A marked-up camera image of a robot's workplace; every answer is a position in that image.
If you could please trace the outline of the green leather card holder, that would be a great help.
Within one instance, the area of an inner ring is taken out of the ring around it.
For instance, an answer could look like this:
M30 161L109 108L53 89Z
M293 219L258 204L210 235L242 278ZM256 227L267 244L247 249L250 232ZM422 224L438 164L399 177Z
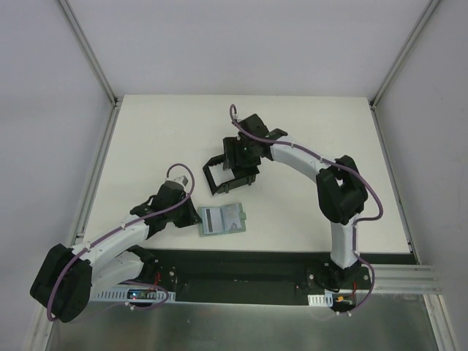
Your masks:
M209 207L219 207L221 208L221 211L222 211L224 231L220 234L214 234L214 235L243 233L246 231L246 213L244 212L244 209L241 203L232 203L228 205L209 206ZM197 210L201 218L202 218L203 208L207 208L207 207L199 207ZM203 234L203 220L199 224L198 230L199 230L199 235L202 237L214 236L214 235Z

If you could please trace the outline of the black plastic card box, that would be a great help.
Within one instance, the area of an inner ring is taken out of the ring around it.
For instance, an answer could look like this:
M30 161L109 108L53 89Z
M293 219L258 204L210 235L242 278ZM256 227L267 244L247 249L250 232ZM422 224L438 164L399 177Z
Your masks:
M227 194L242 186L252 185L260 173L260 165L237 165L232 170L223 170L224 154L211 157L203 165L203 174L212 195Z

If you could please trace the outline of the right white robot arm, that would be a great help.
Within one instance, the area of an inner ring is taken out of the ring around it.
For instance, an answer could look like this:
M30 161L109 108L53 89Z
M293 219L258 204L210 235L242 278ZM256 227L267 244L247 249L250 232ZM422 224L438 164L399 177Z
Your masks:
M352 222L359 217L368 199L353 158L345 155L333 161L326 160L296 143L285 131L270 131L257 114L239 120L233 105L230 118L238 128L238 135L223 139L223 168L255 168L266 158L287 165L312 180L317 186L320 210L331 223L330 282L337 288L348 287L361 266L355 252Z

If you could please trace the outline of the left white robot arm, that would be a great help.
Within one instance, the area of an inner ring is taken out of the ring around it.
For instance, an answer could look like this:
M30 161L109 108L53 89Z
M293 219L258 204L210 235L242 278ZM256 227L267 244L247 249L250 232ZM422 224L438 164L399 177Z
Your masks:
M151 288L161 283L162 269L142 245L168 224L184 228L200 223L186 183L184 176L166 180L109 233L71 247L52 247L30 289L47 319L70 322L90 298L120 283Z

